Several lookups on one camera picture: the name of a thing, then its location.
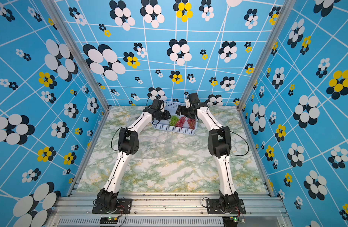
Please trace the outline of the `white perforated plastic basket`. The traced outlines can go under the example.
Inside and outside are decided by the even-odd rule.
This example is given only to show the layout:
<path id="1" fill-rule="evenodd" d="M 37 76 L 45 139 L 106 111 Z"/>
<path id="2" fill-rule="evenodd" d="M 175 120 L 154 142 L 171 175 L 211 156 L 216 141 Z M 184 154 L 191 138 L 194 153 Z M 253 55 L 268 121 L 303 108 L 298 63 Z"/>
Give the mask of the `white perforated plastic basket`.
<path id="1" fill-rule="evenodd" d="M 185 103 L 179 103 L 179 102 L 172 102 L 172 101 L 165 101 L 165 110 L 168 110 L 171 114 L 171 116 L 176 115 L 176 110 L 178 108 L 178 106 L 186 106 Z M 171 131 L 171 132 L 177 132 L 177 133 L 182 133 L 182 134 L 189 134 L 189 135 L 193 135 L 195 133 L 195 130 L 197 129 L 198 126 L 198 122 L 196 120 L 196 128 L 194 130 L 189 128 L 189 125 L 187 123 L 188 117 L 186 117 L 186 122 L 184 123 L 183 127 L 176 127 L 176 126 L 170 126 L 169 120 L 164 120 L 164 121 L 156 121 L 154 120 L 154 122 L 152 123 L 152 126 L 155 129 L 158 130 L 164 130 L 164 131 Z"/>

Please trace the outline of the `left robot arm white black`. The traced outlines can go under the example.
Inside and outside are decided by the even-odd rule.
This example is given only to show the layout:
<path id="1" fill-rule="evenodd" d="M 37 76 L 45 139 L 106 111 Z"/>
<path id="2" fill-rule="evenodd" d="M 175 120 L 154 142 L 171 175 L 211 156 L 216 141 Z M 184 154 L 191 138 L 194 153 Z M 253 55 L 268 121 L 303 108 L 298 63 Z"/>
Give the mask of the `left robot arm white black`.
<path id="1" fill-rule="evenodd" d="M 130 159 L 139 150 L 139 134 L 150 122 L 169 120 L 170 118 L 170 112 L 167 110 L 150 110 L 150 108 L 146 108 L 140 117 L 129 127 L 120 128 L 118 156 L 108 180 L 97 194 L 94 202 L 96 212 L 113 213 L 120 207 L 118 194 L 121 180 Z"/>

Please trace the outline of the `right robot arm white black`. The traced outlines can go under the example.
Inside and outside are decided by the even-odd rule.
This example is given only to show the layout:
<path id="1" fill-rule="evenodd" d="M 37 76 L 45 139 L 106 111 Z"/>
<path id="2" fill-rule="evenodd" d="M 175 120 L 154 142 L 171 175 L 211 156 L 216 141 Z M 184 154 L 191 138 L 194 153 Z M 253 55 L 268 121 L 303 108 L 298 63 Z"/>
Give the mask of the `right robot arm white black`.
<path id="1" fill-rule="evenodd" d="M 219 175 L 220 209 L 225 213 L 234 211 L 238 206 L 239 197 L 230 169 L 232 140 L 229 127 L 223 126 L 209 111 L 209 107 L 204 102 L 191 105 L 190 107 L 179 106 L 176 114 L 184 115 L 191 119 L 198 118 L 208 129 L 208 150 L 214 158 Z"/>

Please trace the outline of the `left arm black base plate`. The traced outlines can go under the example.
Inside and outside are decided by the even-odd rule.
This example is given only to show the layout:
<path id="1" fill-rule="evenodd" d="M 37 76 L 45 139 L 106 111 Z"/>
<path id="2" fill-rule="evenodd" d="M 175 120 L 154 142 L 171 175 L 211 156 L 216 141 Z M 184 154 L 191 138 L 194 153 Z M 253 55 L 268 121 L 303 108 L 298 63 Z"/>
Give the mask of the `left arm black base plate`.
<path id="1" fill-rule="evenodd" d="M 130 214 L 132 199 L 117 199 L 116 208 L 107 210 L 103 205 L 99 205 L 96 199 L 93 201 L 93 214 Z"/>

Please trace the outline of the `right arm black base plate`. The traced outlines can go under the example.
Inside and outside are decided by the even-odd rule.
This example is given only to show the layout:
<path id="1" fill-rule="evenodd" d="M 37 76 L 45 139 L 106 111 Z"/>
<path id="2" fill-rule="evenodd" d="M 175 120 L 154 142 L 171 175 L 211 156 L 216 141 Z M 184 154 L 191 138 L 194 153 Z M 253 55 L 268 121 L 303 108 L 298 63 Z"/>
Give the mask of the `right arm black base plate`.
<path id="1" fill-rule="evenodd" d="M 220 199 L 205 199 L 206 204 L 204 207 L 207 209 L 208 214 L 246 214 L 246 208 L 242 199 L 238 200 L 237 204 L 227 204 Z"/>

